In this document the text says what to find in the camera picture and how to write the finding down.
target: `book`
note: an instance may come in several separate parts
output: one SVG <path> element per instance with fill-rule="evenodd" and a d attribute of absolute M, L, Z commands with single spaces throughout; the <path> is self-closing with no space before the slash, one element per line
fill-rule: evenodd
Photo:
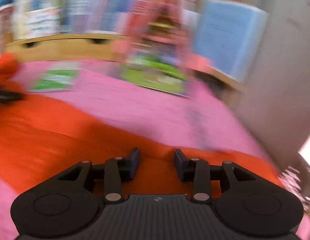
<path fill-rule="evenodd" d="M 35 83 L 30 92 L 54 92 L 71 89 L 78 76 L 80 62 L 53 64 Z"/>
<path fill-rule="evenodd" d="M 69 25 L 72 33 L 85 33 L 91 0 L 69 0 Z"/>
<path fill-rule="evenodd" d="M 136 30 L 142 28 L 140 22 L 143 22 L 142 19 L 148 13 L 151 3 L 152 0 L 132 0 L 130 14 L 127 18 L 126 26 L 122 31 L 123 35 L 132 36 Z"/>
<path fill-rule="evenodd" d="M 9 33 L 12 31 L 11 18 L 13 4 L 6 4 L 0 7 L 0 55 L 5 51 L 5 44 L 10 42 Z"/>
<path fill-rule="evenodd" d="M 193 52 L 238 82 L 245 78 L 260 43 L 268 14 L 228 0 L 203 0 Z"/>
<path fill-rule="evenodd" d="M 127 13 L 130 10 L 132 0 L 99 0 L 101 6 L 97 9 L 100 13 L 91 14 L 90 18 L 98 18 L 97 26 L 91 28 L 91 19 L 89 19 L 90 32 L 93 33 L 122 33 L 123 25 L 127 22 Z"/>
<path fill-rule="evenodd" d="M 70 0 L 61 0 L 60 8 L 60 31 L 61 33 L 70 32 Z"/>
<path fill-rule="evenodd" d="M 49 36 L 60 32 L 59 7 L 40 9 L 26 13 L 27 38 Z"/>
<path fill-rule="evenodd" d="M 86 32 L 98 33 L 108 0 L 90 0 Z"/>
<path fill-rule="evenodd" d="M 111 76 L 129 83 L 188 97 L 188 76 L 179 69 L 176 46 L 144 40 L 135 44 L 128 60 L 114 68 Z"/>
<path fill-rule="evenodd" d="M 12 15 L 13 39 L 27 38 L 26 12 L 30 10 L 30 0 L 13 0 L 14 11 Z"/>

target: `bed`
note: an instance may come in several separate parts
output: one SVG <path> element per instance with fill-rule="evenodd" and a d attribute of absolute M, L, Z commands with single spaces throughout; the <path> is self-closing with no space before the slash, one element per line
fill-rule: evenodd
<path fill-rule="evenodd" d="M 188 156 L 205 158 L 215 165 L 230 159 L 278 183 L 277 171 L 262 147 L 202 82 L 191 84 L 192 98 L 185 99 L 110 78 L 103 74 L 110 67 L 109 62 L 81 62 L 83 69 L 73 90 L 45 93 L 44 97 L 29 95 L 14 107 L 2 106 L 5 113 L 0 112 L 1 239 L 11 240 L 18 235 L 9 209 L 19 193 L 89 153 L 102 151 L 101 145 L 104 154 L 91 156 L 93 163 L 126 152 L 138 142 L 141 150 L 147 151 L 144 163 L 152 163 L 153 167 L 143 166 L 141 173 L 149 178 L 156 173 L 158 179 L 152 179 L 152 183 L 167 193 L 189 190 L 165 173 L 172 174 L 168 164 L 170 146 L 184 147 Z M 12 81 L 27 91 L 50 64 L 23 64 Z M 36 114 L 29 114 L 34 109 Z M 163 185 L 163 180 L 175 187 Z M 141 178 L 126 190 L 131 192 L 138 182 Z M 143 193 L 154 193 L 154 189 L 147 190 Z"/>

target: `bookshelf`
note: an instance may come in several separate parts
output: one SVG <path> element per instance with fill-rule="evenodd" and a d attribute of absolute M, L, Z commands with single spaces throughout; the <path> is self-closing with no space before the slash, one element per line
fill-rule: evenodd
<path fill-rule="evenodd" d="M 53 35 L 9 42 L 5 45 L 5 52 L 14 54 L 20 63 L 80 58 L 116 61 L 111 41 L 125 38 L 113 34 Z"/>

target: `metal rivet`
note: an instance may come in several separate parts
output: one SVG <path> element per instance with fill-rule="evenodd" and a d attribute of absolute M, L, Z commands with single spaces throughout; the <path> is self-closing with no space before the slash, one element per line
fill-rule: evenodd
<path fill-rule="evenodd" d="M 109 193 L 106 195 L 108 201 L 118 201 L 122 196 L 118 193 Z"/>
<path fill-rule="evenodd" d="M 194 195 L 194 199 L 198 201 L 206 201 L 209 199 L 209 195 L 207 195 L 206 193 L 196 193 Z"/>

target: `children's book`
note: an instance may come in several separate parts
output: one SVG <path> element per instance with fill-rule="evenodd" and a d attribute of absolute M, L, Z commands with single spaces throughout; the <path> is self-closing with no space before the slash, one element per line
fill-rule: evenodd
<path fill-rule="evenodd" d="M 58 62 L 53 64 L 30 91 L 54 92 L 71 89 L 77 79 L 80 65 L 80 62 Z"/>
<path fill-rule="evenodd" d="M 241 82 L 254 59 L 267 17 L 265 11 L 243 3 L 204 0 L 193 52 Z"/>
<path fill-rule="evenodd" d="M 129 83 L 188 97 L 188 77 L 178 68 L 176 46 L 144 40 L 136 44 L 129 59 L 117 65 L 115 76 Z"/>

